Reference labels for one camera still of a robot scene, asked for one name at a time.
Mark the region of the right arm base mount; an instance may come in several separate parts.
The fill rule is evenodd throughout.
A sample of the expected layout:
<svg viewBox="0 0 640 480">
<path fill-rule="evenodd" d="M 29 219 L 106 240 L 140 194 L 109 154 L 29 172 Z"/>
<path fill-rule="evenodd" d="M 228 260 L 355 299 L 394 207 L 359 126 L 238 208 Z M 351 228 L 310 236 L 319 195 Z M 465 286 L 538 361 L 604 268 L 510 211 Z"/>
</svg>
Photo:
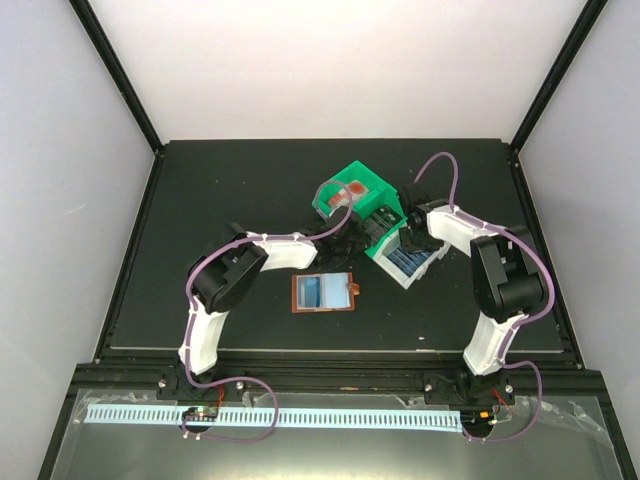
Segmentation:
<svg viewBox="0 0 640 480">
<path fill-rule="evenodd" d="M 459 407 L 491 407 L 504 401 L 514 404 L 507 391 L 509 379 L 501 372 L 475 376 L 463 369 L 427 371 L 422 376 L 425 401 Z"/>
</svg>

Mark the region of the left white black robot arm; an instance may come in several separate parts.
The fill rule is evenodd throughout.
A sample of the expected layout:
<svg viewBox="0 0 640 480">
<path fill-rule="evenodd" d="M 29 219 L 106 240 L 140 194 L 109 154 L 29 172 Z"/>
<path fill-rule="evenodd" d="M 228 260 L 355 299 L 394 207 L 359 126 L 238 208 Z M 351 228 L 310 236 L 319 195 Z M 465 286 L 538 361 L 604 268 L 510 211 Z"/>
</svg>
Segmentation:
<svg viewBox="0 0 640 480">
<path fill-rule="evenodd" d="M 179 358 L 179 386 L 193 399 L 214 388 L 212 369 L 225 321 L 246 297 L 259 274 L 331 266 L 363 252 L 369 244 L 361 217 L 340 207 L 316 228 L 288 234 L 249 232 L 227 226 L 229 242 L 201 257 L 189 271 L 185 294 L 189 313 Z"/>
</svg>

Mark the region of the brown leather card holder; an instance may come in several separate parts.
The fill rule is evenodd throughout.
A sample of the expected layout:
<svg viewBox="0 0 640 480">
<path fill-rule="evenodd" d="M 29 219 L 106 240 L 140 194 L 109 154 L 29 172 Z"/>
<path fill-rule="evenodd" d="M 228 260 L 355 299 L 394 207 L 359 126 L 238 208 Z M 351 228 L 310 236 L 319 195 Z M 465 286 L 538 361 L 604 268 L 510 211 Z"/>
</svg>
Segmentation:
<svg viewBox="0 0 640 480">
<path fill-rule="evenodd" d="M 300 276 L 320 276 L 322 280 L 322 306 L 315 309 L 299 309 L 296 302 L 296 280 Z M 293 313 L 348 312 L 356 308 L 355 298 L 360 294 L 360 286 L 354 282 L 351 273 L 322 273 L 294 275 L 291 283 L 291 310 Z"/>
</svg>

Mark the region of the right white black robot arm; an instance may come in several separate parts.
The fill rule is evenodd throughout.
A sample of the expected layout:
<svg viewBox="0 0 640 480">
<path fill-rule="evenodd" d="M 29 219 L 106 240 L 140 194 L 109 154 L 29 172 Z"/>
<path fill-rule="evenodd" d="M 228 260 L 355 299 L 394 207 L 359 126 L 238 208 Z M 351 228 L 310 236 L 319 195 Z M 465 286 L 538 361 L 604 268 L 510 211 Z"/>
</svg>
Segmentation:
<svg viewBox="0 0 640 480">
<path fill-rule="evenodd" d="M 479 402 L 491 390 L 488 375 L 506 366 L 506 354 L 520 327 L 552 309 L 553 280 L 527 228 L 488 223 L 444 199 L 430 199 L 417 183 L 402 187 L 398 199 L 407 220 L 400 233 L 404 250 L 453 247 L 471 260 L 480 314 L 463 352 L 467 370 L 457 374 L 454 388 L 461 400 Z"/>
</svg>

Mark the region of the blue credit card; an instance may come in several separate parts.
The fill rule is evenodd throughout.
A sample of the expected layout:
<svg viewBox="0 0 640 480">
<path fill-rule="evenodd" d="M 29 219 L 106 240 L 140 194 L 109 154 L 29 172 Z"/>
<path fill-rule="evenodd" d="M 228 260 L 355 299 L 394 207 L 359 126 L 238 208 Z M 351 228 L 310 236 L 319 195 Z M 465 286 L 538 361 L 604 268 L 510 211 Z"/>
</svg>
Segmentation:
<svg viewBox="0 0 640 480">
<path fill-rule="evenodd" d="M 296 280 L 296 302 L 299 309 L 322 306 L 322 280 L 320 276 L 300 276 Z"/>
<path fill-rule="evenodd" d="M 413 276 L 433 255 L 432 252 L 423 251 L 406 253 L 400 247 L 386 254 L 387 259 L 395 265 L 407 277 Z"/>
</svg>

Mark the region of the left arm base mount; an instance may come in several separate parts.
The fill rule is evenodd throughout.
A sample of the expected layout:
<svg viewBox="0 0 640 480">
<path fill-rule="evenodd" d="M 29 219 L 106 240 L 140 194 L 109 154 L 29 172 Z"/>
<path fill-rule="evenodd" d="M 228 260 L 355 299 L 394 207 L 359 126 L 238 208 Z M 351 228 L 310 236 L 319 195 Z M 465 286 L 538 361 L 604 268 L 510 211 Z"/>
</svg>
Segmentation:
<svg viewBox="0 0 640 480">
<path fill-rule="evenodd" d="M 190 383 L 183 369 L 167 371 L 158 382 L 156 398 L 178 404 L 213 404 L 239 398 L 248 387 L 246 380 L 233 380 L 216 387 L 196 387 Z"/>
</svg>

